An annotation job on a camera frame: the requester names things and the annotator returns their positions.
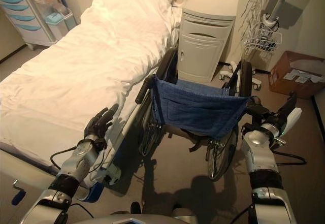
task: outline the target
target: mattress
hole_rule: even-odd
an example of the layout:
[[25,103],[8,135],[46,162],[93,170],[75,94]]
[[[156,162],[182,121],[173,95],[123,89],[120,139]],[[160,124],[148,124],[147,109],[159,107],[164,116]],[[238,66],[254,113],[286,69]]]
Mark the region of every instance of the mattress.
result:
[[50,155],[75,146],[88,121],[118,103],[109,155],[141,81],[176,42],[180,17],[171,0],[94,0],[80,25],[0,83],[2,146],[51,166]]

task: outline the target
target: wheelchair wheel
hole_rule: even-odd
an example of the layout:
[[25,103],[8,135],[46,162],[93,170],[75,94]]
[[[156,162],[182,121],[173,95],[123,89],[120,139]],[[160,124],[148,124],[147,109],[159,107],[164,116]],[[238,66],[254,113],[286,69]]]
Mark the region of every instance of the wheelchair wheel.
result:
[[163,126],[155,122],[152,115],[150,102],[142,120],[142,127],[139,135],[139,153],[142,156],[146,156],[154,144],[160,143],[163,136]]
[[221,140],[211,140],[208,144],[206,161],[208,176],[212,181],[219,180],[227,171],[234,157],[238,141],[238,125]]

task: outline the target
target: floor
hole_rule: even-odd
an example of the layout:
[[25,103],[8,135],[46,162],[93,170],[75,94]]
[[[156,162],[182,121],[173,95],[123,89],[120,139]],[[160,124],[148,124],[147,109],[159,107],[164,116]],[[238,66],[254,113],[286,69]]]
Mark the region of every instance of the floor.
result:
[[[3,80],[41,51],[25,48],[0,64],[0,79]],[[254,90],[253,94],[261,98],[265,107],[276,111],[287,96],[269,91],[266,74],[256,74],[255,78],[262,80],[263,84],[261,91]],[[217,76],[211,85],[221,85]],[[298,223],[325,223],[325,144],[311,101],[298,99],[297,106],[302,108],[303,114],[294,128],[283,137],[287,145],[280,150],[301,155],[308,164],[279,167],[279,170]],[[245,115],[240,126],[249,120],[250,117]],[[169,215],[173,205],[179,203],[194,211],[199,223],[230,223],[237,213],[251,203],[249,178],[240,149],[242,140],[238,142],[237,152],[227,173],[218,182],[211,182],[206,176],[206,147],[189,153],[188,148],[193,144],[177,134],[175,132],[171,138],[165,135],[153,155],[142,159],[137,154],[137,133],[131,130],[116,159],[123,172],[120,182],[104,189],[96,203],[83,205],[95,217],[104,217],[115,211],[129,210],[133,201],[139,201],[145,213],[164,215]],[[286,160],[276,158],[278,162]],[[10,185],[14,179],[1,174],[0,180],[0,224],[19,223],[41,190],[22,183],[27,196],[17,207],[13,207],[10,201],[17,191]],[[68,223],[89,218],[78,206],[71,207],[68,213]],[[247,215],[236,223],[247,223]]]

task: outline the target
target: baseboard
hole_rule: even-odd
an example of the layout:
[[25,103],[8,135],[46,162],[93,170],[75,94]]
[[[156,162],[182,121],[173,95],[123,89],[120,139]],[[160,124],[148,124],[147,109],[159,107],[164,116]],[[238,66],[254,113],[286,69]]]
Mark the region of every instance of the baseboard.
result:
[[318,109],[318,106],[317,106],[315,96],[311,97],[311,102],[313,103],[313,107],[314,107],[314,110],[315,110],[315,113],[316,113],[316,117],[317,117],[317,121],[318,121],[318,124],[319,124],[320,131],[321,131],[321,135],[323,137],[323,141],[325,142],[324,124],[323,124],[323,121],[322,121],[321,116],[320,116],[320,112],[319,112],[319,109]]
[[11,57],[11,56],[13,56],[14,54],[16,54],[18,51],[20,51],[20,50],[22,50],[23,48],[25,48],[26,46],[27,46],[27,45],[24,44],[24,45],[20,46],[17,50],[15,50],[15,51],[11,52],[9,55],[5,56],[3,59],[0,60],[0,64],[1,64],[2,62],[4,62],[5,60],[7,60],[9,57]]
[[[221,65],[224,65],[224,66],[229,66],[230,65],[229,63],[222,62],[222,61],[220,61],[218,64],[221,64]],[[260,69],[255,69],[255,71],[257,73],[264,73],[264,74],[269,74],[270,73],[268,71],[264,71],[264,70],[260,70]]]

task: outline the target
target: blue wheelchair seat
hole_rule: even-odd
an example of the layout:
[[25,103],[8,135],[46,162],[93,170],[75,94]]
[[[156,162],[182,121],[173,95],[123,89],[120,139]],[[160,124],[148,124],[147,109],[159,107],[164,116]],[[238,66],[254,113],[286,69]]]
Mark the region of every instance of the blue wheelchair seat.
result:
[[245,114],[249,98],[229,96],[228,88],[214,88],[153,77],[152,110],[155,120],[216,140],[225,137]]

